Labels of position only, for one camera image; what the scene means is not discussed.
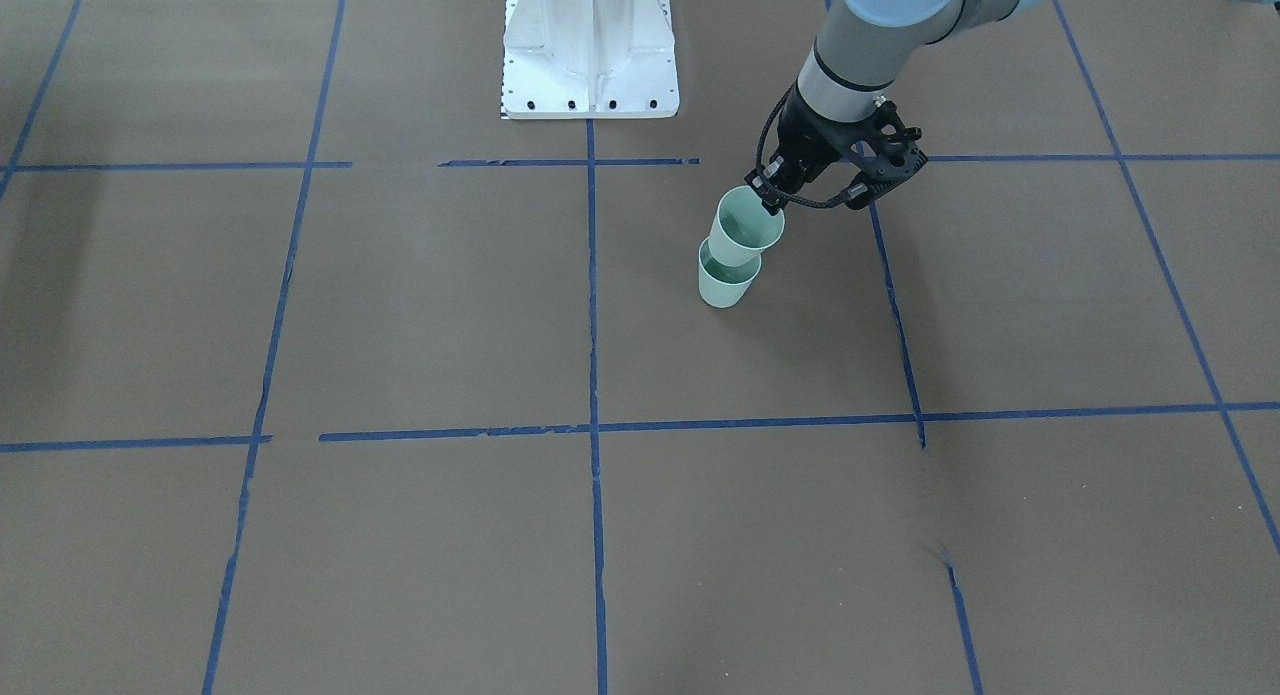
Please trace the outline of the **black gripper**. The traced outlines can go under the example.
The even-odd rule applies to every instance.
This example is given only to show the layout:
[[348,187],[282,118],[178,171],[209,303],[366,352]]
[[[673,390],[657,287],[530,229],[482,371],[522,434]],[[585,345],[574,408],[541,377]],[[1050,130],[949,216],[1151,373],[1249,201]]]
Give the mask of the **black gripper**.
[[904,124],[896,102],[859,90],[850,90],[846,101],[854,113],[829,116],[795,83],[776,104],[768,116],[768,133],[777,136],[776,148],[768,165],[753,166],[745,177],[769,215],[794,204],[799,189],[833,163],[854,163],[858,168],[844,188],[849,209],[869,209],[927,165],[927,154],[919,147],[923,131]]

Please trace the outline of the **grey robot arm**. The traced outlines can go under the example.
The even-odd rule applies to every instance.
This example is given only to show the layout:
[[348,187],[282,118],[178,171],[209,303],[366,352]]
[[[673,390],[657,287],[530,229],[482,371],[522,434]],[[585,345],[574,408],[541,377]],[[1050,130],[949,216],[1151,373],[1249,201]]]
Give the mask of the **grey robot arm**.
[[905,125],[890,90],[914,52],[1007,20],[1043,0],[832,0],[796,79],[776,104],[745,183],[769,215],[801,197],[833,163],[856,175],[822,209],[867,209],[925,166],[918,127]]

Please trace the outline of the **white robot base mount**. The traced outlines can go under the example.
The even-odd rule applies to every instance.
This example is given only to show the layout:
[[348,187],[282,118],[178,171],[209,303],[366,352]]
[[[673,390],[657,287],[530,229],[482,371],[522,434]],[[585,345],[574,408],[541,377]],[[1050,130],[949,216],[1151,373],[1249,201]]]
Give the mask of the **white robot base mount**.
[[671,118],[671,0],[506,0],[500,113],[512,120]]

